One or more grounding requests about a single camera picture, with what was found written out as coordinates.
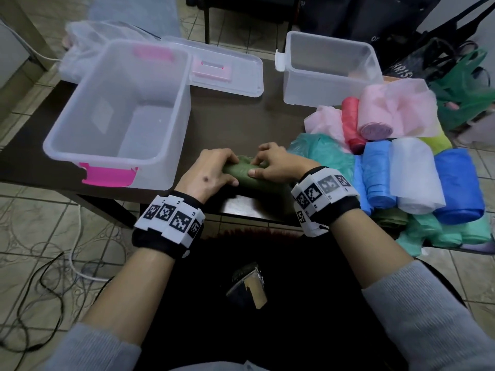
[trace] hand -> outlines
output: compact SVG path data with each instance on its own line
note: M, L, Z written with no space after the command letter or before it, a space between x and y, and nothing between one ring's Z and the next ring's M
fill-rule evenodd
M202 150L196 162L182 176L175 189L204 204L225 184L238 186L238 180L230 174L222 173L222 168L227 161L234 164L239 162L238 157L229 148Z
M266 161L268 168L250 169L247 174L253 178L279 183L294 182L299 181L308 170L320 166L314 160L288 153L285 148L274 142L262 144L258 149L260 152L251 164L259 165Z

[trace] blue plastic roll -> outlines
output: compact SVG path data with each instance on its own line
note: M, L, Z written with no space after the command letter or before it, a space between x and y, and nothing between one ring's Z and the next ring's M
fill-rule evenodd
M397 205L397 197L390 195L390 159L392 142L379 140L368 142L363 153L363 182L370 206L392 208Z
M435 155L446 206L433 214L446 225L470 223L485 213L483 193L476 168L467 150L456 148Z
M371 216L371 213L373 212L373 208L370 206L370 203L368 202L368 197L366 195L366 187L364 186L364 181L363 181L363 165L362 165L363 157L360 155L355 155L354 158L356 160L354 162L354 182L352 183L352 185L359 193L361 209L368 216Z

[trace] person's left hand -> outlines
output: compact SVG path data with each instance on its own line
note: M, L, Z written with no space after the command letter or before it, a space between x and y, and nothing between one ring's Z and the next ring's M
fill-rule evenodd
M196 162L182 176L175 189L204 204L222 186L226 184L238 186L238 180L230 174L222 173L222 168L227 161L234 164L239 162L238 157L229 148L202 150Z

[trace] gray sleeve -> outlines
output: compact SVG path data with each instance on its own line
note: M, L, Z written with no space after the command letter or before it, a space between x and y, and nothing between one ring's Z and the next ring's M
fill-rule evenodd
M495 368L495 341L419 261L363 290L410 370Z
M62 339L44 370L131 371L141 348L114 335L77 323Z

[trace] black pants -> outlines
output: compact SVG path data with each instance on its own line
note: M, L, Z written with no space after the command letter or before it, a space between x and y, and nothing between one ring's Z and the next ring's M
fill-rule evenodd
M225 297L234 272L251 262L265 282L260 310ZM177 262L142 348L143 370L246 360L270 371L407 369L330 234L235 232L200 241Z

